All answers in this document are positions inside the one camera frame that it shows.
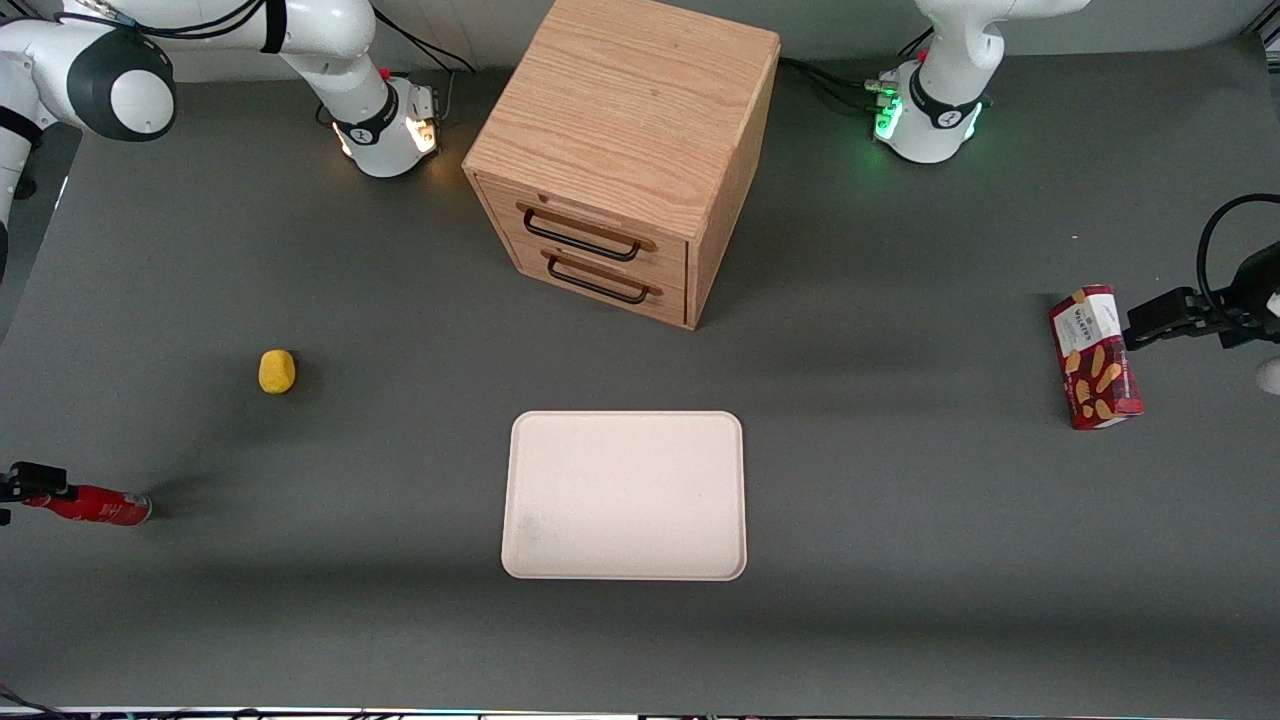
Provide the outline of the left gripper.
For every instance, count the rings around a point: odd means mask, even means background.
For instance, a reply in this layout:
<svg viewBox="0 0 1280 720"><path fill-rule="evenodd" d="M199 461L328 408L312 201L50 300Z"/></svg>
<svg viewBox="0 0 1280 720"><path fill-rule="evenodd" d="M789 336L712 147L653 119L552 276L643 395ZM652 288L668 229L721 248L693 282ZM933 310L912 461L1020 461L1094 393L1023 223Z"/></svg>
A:
<svg viewBox="0 0 1280 720"><path fill-rule="evenodd" d="M1204 333L1222 348L1253 341L1279 343L1279 242L1248 256L1222 290L1222 305L1204 296ZM1170 290L1126 311L1126 350L1194 334L1201 328L1201 297L1194 290Z"/></svg>

